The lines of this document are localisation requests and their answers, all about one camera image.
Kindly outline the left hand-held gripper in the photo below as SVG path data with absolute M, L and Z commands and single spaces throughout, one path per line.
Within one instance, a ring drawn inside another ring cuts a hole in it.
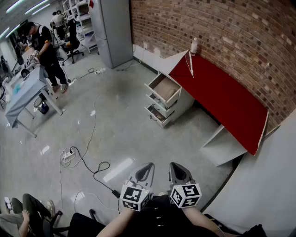
M 133 169 L 122 186 L 120 201 L 125 208 L 141 211 L 152 197 L 155 165 L 152 162 Z

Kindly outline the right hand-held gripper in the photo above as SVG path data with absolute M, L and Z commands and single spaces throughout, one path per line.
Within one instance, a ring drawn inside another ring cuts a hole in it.
M 201 199 L 201 189 L 199 184 L 191 184 L 193 178 L 190 171 L 176 162 L 171 162 L 169 177 L 169 181 L 174 185 L 170 198 L 177 208 L 196 206 Z

